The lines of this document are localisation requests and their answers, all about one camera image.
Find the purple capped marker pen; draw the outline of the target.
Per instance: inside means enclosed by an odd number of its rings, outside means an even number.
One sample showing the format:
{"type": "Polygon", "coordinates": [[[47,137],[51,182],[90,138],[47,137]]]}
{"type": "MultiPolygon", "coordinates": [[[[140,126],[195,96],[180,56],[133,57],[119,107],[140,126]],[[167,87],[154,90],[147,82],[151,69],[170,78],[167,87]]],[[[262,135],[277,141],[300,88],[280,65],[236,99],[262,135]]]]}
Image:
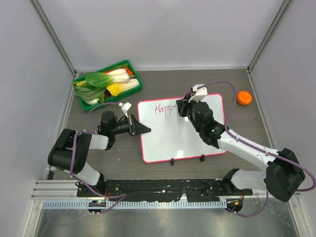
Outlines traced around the purple capped marker pen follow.
{"type": "Polygon", "coordinates": [[[185,95],[191,95],[191,91],[188,91],[185,95]]]}

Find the pink framed whiteboard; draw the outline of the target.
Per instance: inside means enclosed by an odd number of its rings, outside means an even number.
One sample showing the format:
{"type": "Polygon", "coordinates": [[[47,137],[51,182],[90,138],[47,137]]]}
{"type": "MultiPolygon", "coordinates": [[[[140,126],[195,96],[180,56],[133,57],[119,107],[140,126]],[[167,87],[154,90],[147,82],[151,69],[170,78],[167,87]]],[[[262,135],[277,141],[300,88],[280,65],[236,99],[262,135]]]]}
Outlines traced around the pink framed whiteboard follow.
{"type": "Polygon", "coordinates": [[[187,118],[178,115],[176,100],[164,98],[140,101],[138,120],[151,129],[140,136],[145,163],[222,155],[225,151],[205,144],[187,118]]]}

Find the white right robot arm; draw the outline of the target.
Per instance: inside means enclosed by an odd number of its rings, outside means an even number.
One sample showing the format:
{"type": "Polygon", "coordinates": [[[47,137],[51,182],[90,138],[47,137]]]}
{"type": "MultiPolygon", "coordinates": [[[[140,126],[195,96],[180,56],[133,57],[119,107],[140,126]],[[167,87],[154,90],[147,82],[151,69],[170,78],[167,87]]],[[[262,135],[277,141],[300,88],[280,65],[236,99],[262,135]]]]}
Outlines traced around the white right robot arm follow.
{"type": "Polygon", "coordinates": [[[225,193],[234,195],[239,190],[258,189],[287,202],[305,180],[290,149],[266,148],[239,136],[214,119],[207,103],[190,100],[188,95],[176,100],[176,105],[179,116],[188,118],[205,144],[233,153],[259,168],[259,171],[231,170],[223,182],[225,193]]]}

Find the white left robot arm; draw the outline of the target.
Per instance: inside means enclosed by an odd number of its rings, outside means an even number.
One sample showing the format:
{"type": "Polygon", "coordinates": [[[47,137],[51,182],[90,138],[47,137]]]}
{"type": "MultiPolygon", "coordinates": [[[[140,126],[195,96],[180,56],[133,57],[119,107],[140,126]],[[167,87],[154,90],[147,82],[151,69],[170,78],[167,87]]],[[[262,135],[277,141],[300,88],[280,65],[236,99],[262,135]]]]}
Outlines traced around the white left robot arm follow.
{"type": "Polygon", "coordinates": [[[110,150],[119,134],[136,136],[149,132],[151,129],[141,124],[134,115],[117,119],[112,111],[107,111],[101,115],[96,133],[76,132],[65,128],[51,149],[47,162],[85,182],[88,191],[94,197],[100,197],[105,191],[104,175],[87,163],[88,152],[110,150]]]}

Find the yellow white napa cabbage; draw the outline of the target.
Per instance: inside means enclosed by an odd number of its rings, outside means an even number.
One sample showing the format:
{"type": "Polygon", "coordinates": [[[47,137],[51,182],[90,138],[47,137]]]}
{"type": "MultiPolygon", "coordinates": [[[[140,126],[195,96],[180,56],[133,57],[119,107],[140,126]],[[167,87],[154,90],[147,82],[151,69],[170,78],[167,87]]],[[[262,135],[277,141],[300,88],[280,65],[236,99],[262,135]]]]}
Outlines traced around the yellow white napa cabbage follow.
{"type": "Polygon", "coordinates": [[[114,84],[108,85],[106,89],[109,91],[109,93],[112,96],[118,96],[121,93],[126,92],[130,89],[133,89],[139,85],[140,83],[138,79],[130,79],[128,82],[125,82],[125,83],[114,83],[114,84]]]}

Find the green scallion bunch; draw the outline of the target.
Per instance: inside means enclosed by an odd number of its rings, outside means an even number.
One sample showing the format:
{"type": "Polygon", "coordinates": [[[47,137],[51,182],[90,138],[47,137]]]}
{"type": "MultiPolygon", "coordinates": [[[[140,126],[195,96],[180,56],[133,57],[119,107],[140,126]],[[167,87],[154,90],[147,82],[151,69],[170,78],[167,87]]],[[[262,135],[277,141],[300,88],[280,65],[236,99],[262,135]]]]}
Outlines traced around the green scallion bunch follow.
{"type": "Polygon", "coordinates": [[[80,87],[74,90],[75,95],[89,105],[94,105],[100,102],[101,99],[104,98],[104,92],[105,89],[90,90],[86,87],[80,87]]]}

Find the green bok choy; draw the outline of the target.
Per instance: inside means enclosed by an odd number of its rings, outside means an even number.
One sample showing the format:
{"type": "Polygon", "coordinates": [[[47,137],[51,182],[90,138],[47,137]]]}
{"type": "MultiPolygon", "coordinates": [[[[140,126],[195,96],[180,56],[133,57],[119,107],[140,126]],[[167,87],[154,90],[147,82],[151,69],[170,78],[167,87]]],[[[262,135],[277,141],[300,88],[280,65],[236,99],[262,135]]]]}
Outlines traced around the green bok choy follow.
{"type": "Polygon", "coordinates": [[[107,87],[115,83],[126,83],[130,80],[126,69],[116,69],[107,73],[90,72],[85,76],[86,83],[94,87],[107,87]]]}

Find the orange tangerine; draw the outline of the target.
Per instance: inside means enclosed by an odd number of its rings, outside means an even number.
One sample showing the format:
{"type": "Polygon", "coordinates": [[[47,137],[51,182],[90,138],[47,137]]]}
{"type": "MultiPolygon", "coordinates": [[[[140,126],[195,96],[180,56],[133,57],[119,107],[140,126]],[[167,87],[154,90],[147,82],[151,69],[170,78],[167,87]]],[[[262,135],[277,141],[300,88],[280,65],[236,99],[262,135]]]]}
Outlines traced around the orange tangerine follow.
{"type": "Polygon", "coordinates": [[[250,105],[252,102],[252,96],[247,91],[240,91],[237,94],[237,102],[242,106],[250,105]]]}

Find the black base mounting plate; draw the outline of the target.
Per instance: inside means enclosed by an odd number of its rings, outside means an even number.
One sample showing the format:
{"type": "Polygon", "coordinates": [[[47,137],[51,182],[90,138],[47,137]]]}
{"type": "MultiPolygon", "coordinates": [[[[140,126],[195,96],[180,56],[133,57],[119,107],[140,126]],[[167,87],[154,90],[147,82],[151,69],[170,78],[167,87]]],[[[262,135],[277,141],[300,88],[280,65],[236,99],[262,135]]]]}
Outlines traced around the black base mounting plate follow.
{"type": "Polygon", "coordinates": [[[218,201],[223,196],[251,196],[251,189],[239,190],[229,181],[216,179],[136,179],[106,180],[92,187],[96,192],[110,197],[111,201],[177,202],[182,195],[189,202],[218,201]]]}

